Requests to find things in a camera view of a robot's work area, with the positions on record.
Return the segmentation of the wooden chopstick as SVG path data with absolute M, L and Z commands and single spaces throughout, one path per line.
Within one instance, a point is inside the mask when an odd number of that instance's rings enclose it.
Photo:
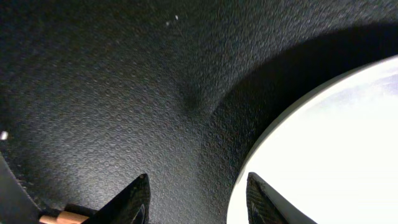
M 72 212 L 62 211 L 57 217 L 42 215 L 39 222 L 43 224 L 82 224 L 89 217 Z

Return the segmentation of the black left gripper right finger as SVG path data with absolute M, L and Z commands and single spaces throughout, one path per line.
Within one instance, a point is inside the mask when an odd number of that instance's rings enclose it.
M 249 224 L 316 224 L 255 172 L 246 185 Z

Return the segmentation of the grey round plate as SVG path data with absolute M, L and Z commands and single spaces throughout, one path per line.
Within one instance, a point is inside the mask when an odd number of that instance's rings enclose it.
M 277 117 L 244 161 L 228 223 L 249 223 L 250 172 L 316 223 L 396 223 L 397 57 L 339 75 Z

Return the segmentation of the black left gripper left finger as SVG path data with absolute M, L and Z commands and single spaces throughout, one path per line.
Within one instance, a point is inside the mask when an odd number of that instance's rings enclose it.
M 141 174 L 81 224 L 148 224 L 149 207 L 149 176 Z

